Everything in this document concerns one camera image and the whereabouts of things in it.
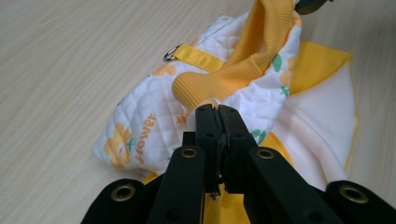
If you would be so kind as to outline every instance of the metal ring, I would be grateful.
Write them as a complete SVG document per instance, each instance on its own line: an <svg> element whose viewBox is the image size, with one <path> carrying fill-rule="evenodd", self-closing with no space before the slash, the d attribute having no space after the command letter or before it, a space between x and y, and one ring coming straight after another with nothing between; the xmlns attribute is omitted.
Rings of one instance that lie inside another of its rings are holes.
<svg viewBox="0 0 396 224"><path fill-rule="evenodd" d="M257 155L263 159L272 159L275 156L272 151L269 151L267 149L257 150Z"/></svg>
<svg viewBox="0 0 396 224"><path fill-rule="evenodd" d="M354 202L354 203L368 203L369 198L360 190L350 187L348 185L343 185L340 187L340 193L344 198Z"/></svg>
<svg viewBox="0 0 396 224"><path fill-rule="evenodd" d="M184 158L194 158L198 155L198 152L193 148L185 148L181 150L180 154Z"/></svg>
<svg viewBox="0 0 396 224"><path fill-rule="evenodd" d="M120 190L123 189L129 190L128 193L120 193ZM135 193L136 189L134 188L134 186L130 184L119 185L111 192L111 198L116 202L125 202L134 197Z"/></svg>
<svg viewBox="0 0 396 224"><path fill-rule="evenodd" d="M171 50L169 50L164 56L163 56L163 61L165 63L169 63L172 62L176 59L175 56L173 56L173 54L175 53L175 51L178 49L178 47L180 47L180 45L172 48Z"/></svg>

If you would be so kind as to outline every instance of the light wood grain surface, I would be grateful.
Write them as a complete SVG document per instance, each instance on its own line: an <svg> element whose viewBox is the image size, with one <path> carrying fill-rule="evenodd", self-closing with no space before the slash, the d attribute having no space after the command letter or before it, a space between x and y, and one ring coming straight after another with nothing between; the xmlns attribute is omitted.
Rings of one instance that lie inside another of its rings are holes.
<svg viewBox="0 0 396 224"><path fill-rule="evenodd" d="M110 182L91 154L120 99L246 0L0 2L0 223L79 223ZM361 115L352 181L396 206L396 1L326 3L303 38L353 53Z"/></svg>

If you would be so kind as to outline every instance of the metal grommet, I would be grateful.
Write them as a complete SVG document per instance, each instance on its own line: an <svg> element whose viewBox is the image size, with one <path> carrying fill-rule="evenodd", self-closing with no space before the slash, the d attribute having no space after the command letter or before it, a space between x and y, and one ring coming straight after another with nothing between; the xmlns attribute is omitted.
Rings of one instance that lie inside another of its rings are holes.
<svg viewBox="0 0 396 224"><path fill-rule="evenodd" d="M176 59L175 56L173 56L173 54L175 53L175 51L178 49L178 47L180 47L180 45L172 48L171 50L169 50L164 56L163 56L163 61L165 63L169 63L172 62Z"/></svg>
<svg viewBox="0 0 396 224"><path fill-rule="evenodd" d="M119 185L111 192L111 199L116 202L125 202L134 197L136 189L130 184Z"/></svg>
<svg viewBox="0 0 396 224"><path fill-rule="evenodd" d="M343 185L340 187L340 193L344 198L354 202L354 203L368 203L369 198L360 190L350 187L348 185Z"/></svg>
<svg viewBox="0 0 396 224"><path fill-rule="evenodd" d="M185 148L181 150L181 156L184 158L193 158L196 157L197 155L198 155L197 150L193 148Z"/></svg>
<svg viewBox="0 0 396 224"><path fill-rule="evenodd" d="M272 151L263 148L257 150L257 155L263 159L272 159L275 156Z"/></svg>

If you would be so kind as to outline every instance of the wooden table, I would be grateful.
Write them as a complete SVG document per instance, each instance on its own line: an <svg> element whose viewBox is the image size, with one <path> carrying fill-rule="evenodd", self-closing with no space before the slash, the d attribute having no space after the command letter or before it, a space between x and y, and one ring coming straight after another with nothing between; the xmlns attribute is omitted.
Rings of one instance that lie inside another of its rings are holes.
<svg viewBox="0 0 396 224"><path fill-rule="evenodd" d="M110 182L134 178L91 148L116 103L241 0L0 3L0 223L79 223ZM353 53L361 123L352 181L396 206L396 1L326 3L303 39Z"/></svg>

